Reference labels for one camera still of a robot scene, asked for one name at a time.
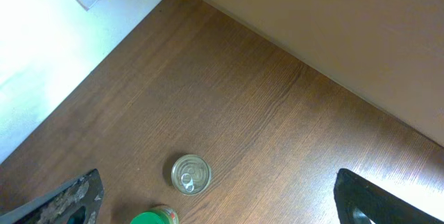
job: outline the wooden table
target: wooden table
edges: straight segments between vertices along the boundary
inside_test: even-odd
[[[187,153],[214,171],[197,196],[168,177]],[[0,166],[0,207],[97,168],[99,223],[129,223],[159,203],[181,223],[338,223],[344,167],[442,218],[443,158],[201,0],[164,0]]]

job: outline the tin can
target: tin can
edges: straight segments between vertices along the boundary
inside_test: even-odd
[[[208,187],[212,179],[211,167],[197,155],[184,155],[171,170],[174,187],[187,196],[196,195]]]
[[[179,217],[174,209],[162,205],[136,216],[131,224],[179,224]]]

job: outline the can lid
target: can lid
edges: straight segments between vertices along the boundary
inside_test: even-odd
[[[131,224],[168,224],[168,223],[165,223],[157,214],[153,212],[146,212],[136,216],[131,221]]]
[[[179,158],[171,170],[174,187],[186,195],[204,191],[211,182],[210,166],[197,155],[184,155]]]

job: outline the green cap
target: green cap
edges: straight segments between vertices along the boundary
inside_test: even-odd
[[[160,216],[153,212],[139,214],[131,221],[131,224],[169,224],[164,222]]]

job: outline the white wall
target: white wall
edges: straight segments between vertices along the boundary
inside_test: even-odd
[[[0,0],[0,162],[160,1]]]
[[[444,146],[444,0],[207,0]]]

